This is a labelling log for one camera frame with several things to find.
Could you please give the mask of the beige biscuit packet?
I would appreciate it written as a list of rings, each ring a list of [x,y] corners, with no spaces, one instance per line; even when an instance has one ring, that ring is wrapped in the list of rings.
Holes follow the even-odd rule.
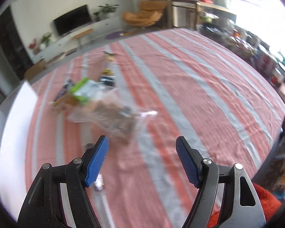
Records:
[[[51,109],[54,112],[60,113],[63,110],[69,109],[71,107],[75,107],[79,104],[79,100],[75,98],[73,95],[66,93],[61,96],[58,100],[52,102]]]

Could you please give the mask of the bread loaf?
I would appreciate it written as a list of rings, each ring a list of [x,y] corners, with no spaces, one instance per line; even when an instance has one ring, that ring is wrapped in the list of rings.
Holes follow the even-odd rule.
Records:
[[[119,88],[107,88],[99,91],[94,100],[75,108],[68,115],[68,120],[91,123],[112,138],[130,142],[157,115],[155,110],[139,108],[123,100]]]

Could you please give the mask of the dark chocolate bar wrapper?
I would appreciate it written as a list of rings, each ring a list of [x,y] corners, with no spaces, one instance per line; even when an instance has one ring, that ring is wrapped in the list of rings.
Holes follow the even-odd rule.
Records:
[[[74,82],[71,79],[68,79],[66,84],[62,86],[57,96],[54,98],[54,102],[58,101],[63,95],[65,95],[74,85]]]

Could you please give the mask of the long stick snack packet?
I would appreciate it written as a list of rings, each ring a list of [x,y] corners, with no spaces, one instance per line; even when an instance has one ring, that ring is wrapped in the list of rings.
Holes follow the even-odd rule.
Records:
[[[99,77],[99,82],[109,86],[115,87],[115,75],[113,73],[114,54],[104,51],[103,70]]]

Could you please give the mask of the white board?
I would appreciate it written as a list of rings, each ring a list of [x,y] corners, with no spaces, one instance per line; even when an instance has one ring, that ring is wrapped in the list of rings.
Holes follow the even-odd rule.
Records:
[[[37,100],[24,81],[0,105],[0,202],[14,220],[27,194],[25,151]]]

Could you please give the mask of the striped red grey tablecloth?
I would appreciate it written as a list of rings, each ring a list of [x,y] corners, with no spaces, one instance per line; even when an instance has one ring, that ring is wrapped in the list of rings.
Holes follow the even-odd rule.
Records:
[[[51,103],[68,80],[98,78],[105,52],[114,54],[110,67],[121,100],[157,115],[130,142],[109,143],[104,190],[88,193],[103,227],[182,226],[197,190],[177,156],[180,135],[205,158],[239,162],[250,177],[256,174],[280,133],[284,102],[231,51],[191,30],[171,29],[94,49],[32,85],[38,100],[27,140],[26,187],[44,163],[69,163],[104,133],[70,122]]]

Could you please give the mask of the white tv cabinet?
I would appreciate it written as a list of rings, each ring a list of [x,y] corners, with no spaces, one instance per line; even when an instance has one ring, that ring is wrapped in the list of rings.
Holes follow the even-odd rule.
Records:
[[[34,64],[42,59],[49,61],[63,52],[81,47],[87,43],[92,43],[98,38],[120,30],[121,22],[119,17],[101,20],[58,38],[56,41],[50,43],[48,47],[36,55],[32,55],[30,58]]]

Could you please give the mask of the potted plant in white vase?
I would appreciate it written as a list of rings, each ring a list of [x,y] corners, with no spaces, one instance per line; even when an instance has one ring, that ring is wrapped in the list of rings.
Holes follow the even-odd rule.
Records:
[[[40,45],[39,45],[39,50],[40,51],[43,51],[46,47],[49,46],[49,44],[51,43],[51,36],[52,36],[51,32],[47,32],[47,33],[45,33],[42,36],[41,42],[40,42]]]

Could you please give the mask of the small wooden bench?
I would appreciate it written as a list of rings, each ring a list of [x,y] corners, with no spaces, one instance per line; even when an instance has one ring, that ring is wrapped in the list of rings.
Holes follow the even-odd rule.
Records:
[[[75,35],[72,37],[72,40],[73,41],[77,41],[78,44],[79,44],[79,48],[82,48],[83,47],[83,44],[81,42],[81,39],[85,36],[88,36],[89,39],[90,39],[90,42],[92,43],[93,42],[93,37],[92,37],[92,33],[93,33],[93,29],[88,29],[88,30],[85,30],[85,31],[82,31],[81,33]]]

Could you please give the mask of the purple round mat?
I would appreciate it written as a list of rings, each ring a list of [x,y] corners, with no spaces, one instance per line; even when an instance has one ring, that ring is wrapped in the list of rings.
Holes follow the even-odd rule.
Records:
[[[114,40],[114,39],[118,39],[122,36],[125,36],[126,34],[127,34],[126,31],[117,31],[117,32],[113,32],[113,33],[106,35],[105,39],[106,40]]]

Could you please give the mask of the dark display cabinet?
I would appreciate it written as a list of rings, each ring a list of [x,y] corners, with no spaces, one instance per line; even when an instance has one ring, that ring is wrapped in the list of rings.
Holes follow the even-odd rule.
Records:
[[[19,36],[10,6],[0,15],[0,46],[16,76],[24,79],[33,62]]]

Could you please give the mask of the black television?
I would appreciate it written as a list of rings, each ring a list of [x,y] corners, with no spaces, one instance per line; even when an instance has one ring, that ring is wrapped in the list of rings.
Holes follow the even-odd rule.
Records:
[[[92,23],[92,18],[88,10],[88,5],[83,5],[57,17],[53,22],[58,35],[64,36],[81,26]]]

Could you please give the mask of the small dark potted plant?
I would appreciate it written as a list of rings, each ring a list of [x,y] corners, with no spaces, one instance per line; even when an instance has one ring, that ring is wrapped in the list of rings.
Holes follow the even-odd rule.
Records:
[[[101,12],[100,11],[94,12],[93,18],[95,19],[96,22],[100,22],[101,21]]]

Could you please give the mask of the wooden side table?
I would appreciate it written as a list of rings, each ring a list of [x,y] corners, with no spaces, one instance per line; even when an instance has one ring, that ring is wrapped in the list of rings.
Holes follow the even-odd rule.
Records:
[[[169,11],[171,27],[189,28],[197,30],[197,26],[202,24],[205,19],[211,18],[211,21],[226,19],[236,22],[237,15],[231,10],[206,2],[197,0],[170,0]]]

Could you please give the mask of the orange lounge chair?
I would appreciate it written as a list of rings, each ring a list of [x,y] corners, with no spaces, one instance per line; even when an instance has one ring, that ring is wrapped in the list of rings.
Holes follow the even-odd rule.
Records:
[[[123,12],[123,20],[134,27],[150,27],[155,25],[163,16],[167,2],[165,0],[141,0],[139,12]]]

